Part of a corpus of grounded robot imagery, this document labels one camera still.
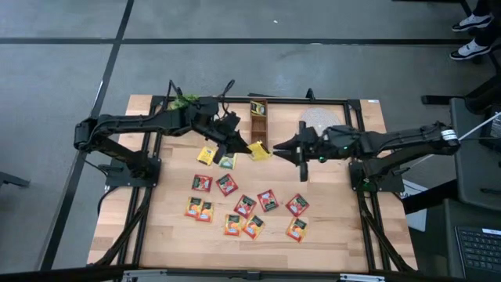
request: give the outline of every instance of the wooden table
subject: wooden table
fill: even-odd
[[[131,96],[127,114],[148,114],[151,97]],[[361,104],[366,130],[385,132],[379,102],[362,100]],[[241,117],[239,129],[245,140],[250,138],[249,106],[248,103],[231,103],[229,106]],[[344,123],[342,106],[269,104],[270,147],[291,138],[297,132],[300,116],[310,107],[332,110]],[[355,113],[351,115],[356,121]],[[119,142],[132,150],[140,150],[142,134],[121,135]],[[233,171],[216,164],[207,167],[196,161],[205,145],[214,146],[195,132],[178,138],[163,138],[160,181],[153,191],[140,266],[367,271],[361,219],[355,193],[351,190],[348,161],[328,161],[325,164],[310,161],[309,181],[301,183],[299,169],[278,157],[253,162],[248,156],[239,154]],[[216,180],[226,173],[231,173],[239,185],[239,189],[227,197],[214,182],[210,193],[191,190],[195,174],[210,175]],[[225,215],[235,214],[233,208],[240,196],[246,194],[257,200],[257,194],[269,189],[273,189],[280,206],[267,213],[259,205],[255,208],[255,214],[266,224],[259,238],[252,241],[245,233],[241,237],[223,235]],[[130,187],[120,188],[103,202],[88,262],[100,259],[122,231],[131,191]],[[285,235],[292,215],[284,205],[296,193],[310,204],[301,216],[309,224],[301,244]],[[190,196],[215,203],[213,223],[196,222],[183,215]],[[379,202],[387,237],[407,263],[416,268],[402,204],[391,193],[379,193]],[[377,239],[373,234],[372,238],[376,263],[381,268]],[[126,262],[132,260],[134,241],[135,233],[129,242]]]

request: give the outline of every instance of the sneaker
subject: sneaker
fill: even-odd
[[[491,46],[480,46],[474,39],[457,51],[452,52],[450,58],[453,60],[468,60],[476,56],[487,54],[488,52],[491,52]]]
[[[475,16],[471,14],[471,16],[467,17],[464,20],[461,20],[459,23],[456,23],[452,26],[452,31],[460,32],[460,31],[468,31],[472,28],[485,28],[492,22],[492,15],[487,16]]]

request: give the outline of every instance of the black metal frame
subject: black metal frame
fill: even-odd
[[[225,102],[228,103],[249,103],[252,100],[252,96],[256,94],[250,94],[248,97],[227,97]],[[365,125],[363,122],[362,108],[360,105],[360,100],[357,99],[316,99],[313,92],[308,91],[305,98],[278,98],[266,95],[260,95],[267,99],[268,103],[281,103],[281,104],[309,104],[309,105],[338,105],[342,106],[344,109],[344,118],[346,124],[353,126],[351,120],[351,111],[355,112],[357,119],[357,125],[360,130],[365,130]],[[165,96],[153,96],[150,104],[150,114],[154,113],[155,109],[160,105],[160,102],[168,103],[168,101],[174,100],[174,97]],[[155,145],[153,149],[153,157],[158,157],[160,153],[162,135],[157,134]],[[150,142],[150,134],[146,133],[142,141],[142,150],[146,151]],[[129,201],[128,214],[126,218],[126,223],[124,226],[124,231],[117,238],[114,245],[108,252],[101,258],[97,263],[88,266],[87,268],[78,269],[58,269],[58,270],[45,270],[41,272],[33,273],[15,273],[8,275],[0,275],[0,280],[6,281],[17,281],[17,280],[29,280],[29,278],[36,277],[38,280],[106,280],[115,279],[119,281],[125,270],[137,270],[144,269],[139,268],[139,260],[142,250],[142,243],[144,240],[144,233],[146,229],[146,220],[148,211],[150,208],[151,196],[153,193],[153,187],[146,187],[145,196],[142,200],[141,205],[137,211],[134,211],[137,205],[137,200],[139,196],[140,187],[132,188],[132,195]],[[390,258],[393,260],[394,264],[397,266],[398,271],[407,272],[406,276],[396,275],[397,281],[414,281],[414,280],[436,280],[440,281],[441,278],[433,277],[423,277],[417,274],[412,268],[410,268],[403,258],[397,253],[397,251],[391,245],[391,242],[384,236],[383,220],[381,218],[380,206],[377,199],[377,193],[369,193],[369,197],[365,195],[363,191],[355,191],[357,201],[359,204],[359,212],[361,218],[362,235],[366,250],[366,260],[368,266],[368,273],[380,275],[384,274],[386,277],[395,277],[395,273],[391,271]],[[366,198],[370,199],[373,212],[369,211],[368,205],[366,203]],[[127,246],[129,242],[129,237],[139,224],[138,233],[136,235],[134,253],[132,258],[132,264],[127,265],[124,263],[124,258],[127,254]],[[376,262],[374,258],[374,251],[372,245],[372,238],[370,235],[370,230],[372,230],[379,241],[380,245],[380,255],[382,259],[383,270],[378,270],[376,268]],[[114,257],[118,255],[117,265],[111,266],[110,263],[113,261]],[[246,271],[246,270],[207,270],[207,269],[166,269],[165,273],[168,275],[180,275],[180,276],[202,276],[202,277],[241,277],[248,280],[260,280],[265,278],[315,278],[315,279],[339,279],[341,277],[340,273],[313,273],[313,272],[286,272],[286,271]]]
[[[249,103],[252,100],[252,96],[255,96],[255,94],[250,94],[251,96],[248,97],[227,97],[225,98],[225,102],[227,103]],[[160,105],[161,102],[163,103],[168,103],[169,101],[174,100],[174,97],[165,97],[165,96],[154,96],[152,98],[151,104],[150,104],[150,114],[155,112],[155,109]],[[305,98],[302,99],[295,99],[295,98],[278,98],[278,97],[265,97],[267,99],[268,103],[281,103],[281,104],[310,104],[310,105],[338,105],[342,106],[344,109],[344,118],[346,120],[347,125],[352,125],[352,120],[351,120],[351,110],[355,112],[355,116],[357,119],[357,124],[360,130],[364,130],[365,126],[363,123],[363,117],[362,117],[362,109],[360,106],[360,101],[357,99],[316,99],[315,96],[313,95],[312,91],[308,91],[308,94]],[[161,139],[162,135],[157,134],[156,140],[155,140],[155,145],[153,149],[153,157],[158,157],[160,153],[160,144],[161,144]],[[150,142],[150,134],[146,133],[143,137],[142,141],[142,151],[146,151]],[[138,269],[139,268],[139,260],[140,260],[140,255],[141,255],[141,250],[142,250],[142,243],[144,240],[144,233],[146,229],[146,220],[147,220],[147,215],[150,207],[150,201],[151,201],[151,195],[153,192],[153,187],[149,186],[146,187],[146,192],[145,192],[145,197],[142,200],[141,205],[139,206],[138,211],[134,211],[136,209],[137,205],[137,200],[138,200],[138,195],[139,195],[139,189],[140,187],[133,187],[132,188],[132,195],[129,201],[129,206],[128,206],[128,214],[126,217],[126,222],[124,226],[124,231],[121,233],[121,235],[118,237],[116,240],[115,244],[108,250],[108,252],[101,258],[98,262],[96,262],[94,265],[89,266],[90,269],[98,267],[98,269],[102,269],[102,266],[109,266],[110,263],[113,261],[114,257],[118,255],[118,260],[117,264],[121,265],[124,263],[125,256],[127,254],[127,246],[129,243],[129,237],[135,228],[136,225],[139,224],[138,228],[138,233],[136,235],[136,241],[135,241],[135,247],[134,247],[134,252],[133,252],[133,258],[132,258],[132,264],[131,264],[131,269]],[[366,205],[366,195],[362,191],[356,191],[356,196],[357,196],[357,201],[359,203],[359,212],[361,216],[361,226],[362,226],[362,234],[363,234],[363,239],[364,239],[364,245],[366,249],[366,259],[367,259],[367,266],[369,271],[374,271],[376,270],[376,263],[375,263],[375,258],[374,258],[374,251],[372,247],[372,238],[370,235],[370,229],[369,227],[371,226],[373,228],[373,231],[375,234],[379,234],[384,236],[384,230],[383,230],[383,220],[381,218],[380,214],[380,206],[377,200],[377,194],[376,193],[370,193],[369,198],[371,200],[371,205],[373,209],[373,214],[374,218],[370,214],[370,211],[367,208]],[[384,237],[384,240],[380,239],[380,254],[383,262],[383,268],[384,270],[391,270],[390,267],[390,262],[389,262],[389,256],[388,256],[388,250],[394,250],[394,248],[391,246],[389,243],[389,240]],[[394,257],[399,257],[399,255],[396,253],[393,254]],[[398,261],[394,262],[395,265],[400,266]],[[114,272],[115,268],[110,266],[110,272],[115,274]],[[204,273],[207,273],[207,270],[201,270],[200,272],[197,272],[196,270],[185,270],[185,272],[190,273],[192,275],[204,275]],[[228,276],[229,273],[231,273],[230,276],[232,277],[241,277],[245,273],[245,278],[247,279],[261,279],[262,277],[267,277],[267,276],[275,276],[275,277],[288,277],[288,276],[294,276],[295,278],[298,277],[315,277],[315,278],[334,278],[337,277],[339,274],[322,274],[322,273],[298,273],[298,272],[270,272],[268,274],[265,274],[267,272],[260,272],[260,271],[254,271],[254,272],[242,272],[242,271],[237,271],[237,272],[231,272],[227,270],[215,270],[211,271],[211,275],[215,275],[216,273],[220,273],[223,276]],[[118,279],[118,277],[110,277],[108,279]]]

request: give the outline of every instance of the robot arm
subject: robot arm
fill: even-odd
[[[321,136],[313,127],[306,128],[305,122],[299,121],[299,134],[273,148],[276,156],[300,166],[301,181],[308,180],[307,162],[311,159],[325,162],[348,157],[361,160],[366,178],[371,179],[427,154],[454,154],[460,148],[460,141],[454,130],[438,121],[418,129],[390,133],[360,132],[351,126],[335,125],[326,128]],[[378,158],[384,150],[395,152]]]
[[[226,87],[222,96],[231,88],[234,81]],[[182,98],[180,89],[172,81],[169,84]],[[193,130],[206,139],[218,144],[214,162],[218,163],[226,153],[250,154],[247,143],[236,131],[240,118],[234,112],[214,119],[219,112],[217,97],[200,97],[189,102],[187,107],[168,110],[167,103],[150,116],[111,116],[103,114],[98,118],[88,118],[77,124],[74,135],[74,147],[87,153],[99,151],[107,156],[124,162],[134,177],[145,178],[151,173],[147,155],[141,151],[133,152],[109,139],[113,134],[158,132],[165,136],[179,137]]]

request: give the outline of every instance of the cable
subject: cable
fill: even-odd
[[[327,135],[328,133],[328,129],[329,130],[332,130],[332,131],[335,131],[335,132],[341,132],[341,133],[344,133],[344,134],[349,134],[349,135],[357,135],[357,136],[360,136],[362,133],[361,132],[358,132],[358,131],[351,131],[349,129],[341,129],[341,128],[338,128],[337,127],[338,125],[332,125],[332,126],[329,126],[328,128],[325,128],[322,132],[322,135],[320,136],[320,139],[323,139],[323,137],[325,135]]]
[[[115,191],[116,189],[117,186],[111,186],[110,189],[101,196],[99,202],[97,203],[97,216],[99,216],[99,213],[101,213],[101,204],[103,203],[104,198],[108,196],[111,192]]]
[[[496,119],[498,116],[501,115],[501,112],[493,115],[491,118],[489,118],[487,121],[484,121],[482,123],[480,123],[479,125],[475,126],[473,129],[471,129],[469,132],[467,132],[465,135],[459,137],[459,141],[462,141],[464,140],[467,136],[469,136],[471,133],[477,131],[479,128],[481,128],[482,126],[484,125],[487,125],[489,122],[493,121],[494,119]],[[413,168],[415,166],[417,166],[418,164],[422,163],[423,161],[429,159],[430,157],[433,157],[434,155],[427,155],[426,157],[420,159],[418,162],[416,162],[415,164],[411,165],[409,168]]]
[[[228,112],[229,103],[226,103],[226,105],[225,105],[225,98],[226,98],[226,93],[233,87],[234,84],[235,84],[235,79],[232,79],[231,81],[228,82],[228,84],[226,85],[226,87],[222,91],[222,93],[219,94],[219,98],[221,99],[222,109],[225,112],[225,114],[223,114],[222,118],[225,118],[226,115],[229,114],[229,112]]]
[[[95,169],[99,170],[101,173],[103,173],[103,174],[104,174],[104,176],[108,177],[108,174],[107,174],[107,173],[106,173],[103,169],[99,168],[97,165],[93,164],[92,162],[85,160],[85,159],[84,159],[84,157],[81,157],[81,159],[82,159],[82,160],[83,160],[83,161],[84,161],[87,165],[92,166],[93,168],[95,168]]]

